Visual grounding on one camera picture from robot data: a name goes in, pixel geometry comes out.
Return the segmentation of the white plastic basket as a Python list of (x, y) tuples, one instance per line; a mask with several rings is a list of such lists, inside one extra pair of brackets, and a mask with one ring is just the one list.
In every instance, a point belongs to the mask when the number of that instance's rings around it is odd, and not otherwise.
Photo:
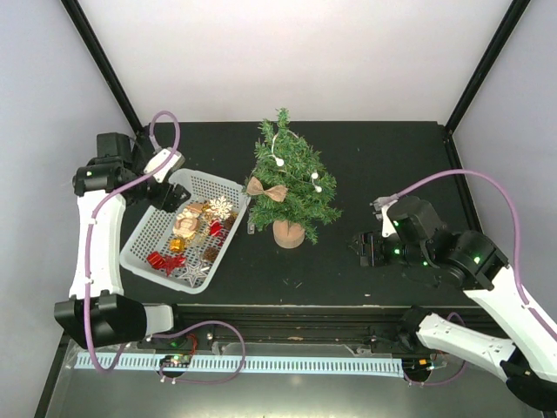
[(120, 253), (120, 265), (172, 290), (202, 293), (211, 283), (250, 198), (243, 186), (189, 169), (170, 181), (191, 193), (174, 213), (147, 209)]

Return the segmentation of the brown burlap bow ornament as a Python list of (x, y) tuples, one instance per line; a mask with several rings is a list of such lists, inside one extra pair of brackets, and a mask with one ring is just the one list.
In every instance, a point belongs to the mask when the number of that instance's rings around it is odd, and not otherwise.
[(265, 195), (272, 201), (282, 203), (285, 200), (288, 188), (284, 185), (274, 185), (265, 189), (259, 179), (251, 177), (248, 181), (245, 192), (249, 196)]

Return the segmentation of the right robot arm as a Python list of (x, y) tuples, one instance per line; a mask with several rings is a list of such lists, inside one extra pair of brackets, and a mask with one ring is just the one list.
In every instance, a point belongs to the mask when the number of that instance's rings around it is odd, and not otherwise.
[(501, 379), (510, 392), (542, 412), (556, 409), (556, 324), (516, 280), (507, 256), (483, 233), (451, 232), (432, 204), (415, 196), (372, 203), (380, 230), (352, 241), (362, 266), (400, 265), (440, 273), (490, 315), (497, 338), (411, 307), (395, 330), (406, 351), (420, 346), (461, 358)]

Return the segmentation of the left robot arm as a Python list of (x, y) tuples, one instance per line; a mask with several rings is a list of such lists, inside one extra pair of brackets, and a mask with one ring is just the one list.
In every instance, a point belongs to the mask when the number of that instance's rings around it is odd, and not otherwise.
[(171, 148), (157, 149), (144, 167), (134, 163), (124, 134), (97, 136), (97, 156), (72, 179), (79, 210), (77, 266), (69, 299), (54, 306), (54, 318), (82, 348), (139, 341), (156, 334), (167, 347), (186, 338), (184, 322), (170, 306), (146, 306), (124, 295), (120, 278), (120, 232), (128, 206), (147, 201), (175, 212), (191, 195), (170, 175), (184, 162)]

